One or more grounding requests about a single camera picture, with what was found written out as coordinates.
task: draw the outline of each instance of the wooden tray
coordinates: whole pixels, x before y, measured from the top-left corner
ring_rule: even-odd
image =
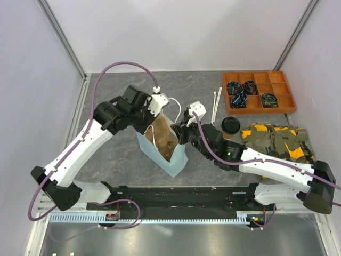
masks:
[[[247,95],[245,108],[232,108],[230,105],[233,95],[229,95],[228,82],[236,81],[240,84],[252,80],[258,88],[257,95]],[[296,110],[296,104],[291,93],[288,82],[282,71],[259,71],[259,72],[229,72],[224,73],[222,77],[223,91],[228,113],[237,114],[284,114],[293,113]],[[260,95],[263,93],[273,93],[278,99],[278,107],[264,108],[262,106]]]

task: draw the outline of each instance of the paper bag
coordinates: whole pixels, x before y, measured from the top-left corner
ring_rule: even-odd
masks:
[[[178,139],[171,129],[172,123],[166,115],[160,113],[152,123],[154,133],[152,127],[149,127],[145,135],[137,133],[137,139],[142,152],[174,178],[184,169],[188,158],[185,145],[178,144]]]

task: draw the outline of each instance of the black cup lid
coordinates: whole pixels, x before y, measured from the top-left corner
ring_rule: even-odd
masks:
[[[240,123],[235,117],[229,116],[222,121],[222,130],[227,134],[234,135],[240,130]]]

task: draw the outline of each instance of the camouflage clothing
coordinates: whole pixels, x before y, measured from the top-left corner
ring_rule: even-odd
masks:
[[[253,123],[241,130],[245,146],[297,163],[314,164],[314,151],[303,128]]]

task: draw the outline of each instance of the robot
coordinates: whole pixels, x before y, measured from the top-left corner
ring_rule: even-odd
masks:
[[[200,120],[206,110],[199,101],[187,107],[180,123],[171,125],[179,144],[191,144],[220,169],[263,175],[282,183],[251,183],[248,187],[226,187],[219,192],[203,188],[196,190],[198,193],[194,195],[189,193],[190,188],[112,188],[104,181],[94,184],[74,179],[94,152],[117,132],[132,126],[138,133],[145,134],[168,103],[168,97],[157,90],[149,95],[128,86],[122,96],[100,103],[94,111],[93,120],[86,123],[74,141],[45,167],[36,166],[31,171],[32,177],[60,211],[66,211],[76,203],[87,203],[89,210],[98,210],[98,206],[92,202],[105,203],[113,199],[133,198],[142,210],[145,207],[147,212],[147,208],[152,207],[153,213],[158,207],[164,209],[174,204],[189,207],[204,203],[209,207],[214,205],[223,213],[274,210],[275,204],[284,203],[303,204],[317,213],[331,213],[334,187],[317,179],[320,177],[336,183],[327,163],[293,163],[224,140],[222,132],[212,124],[201,125]],[[132,215],[133,210],[126,208],[126,212]],[[176,219],[179,216],[171,215],[167,218],[172,217]]]

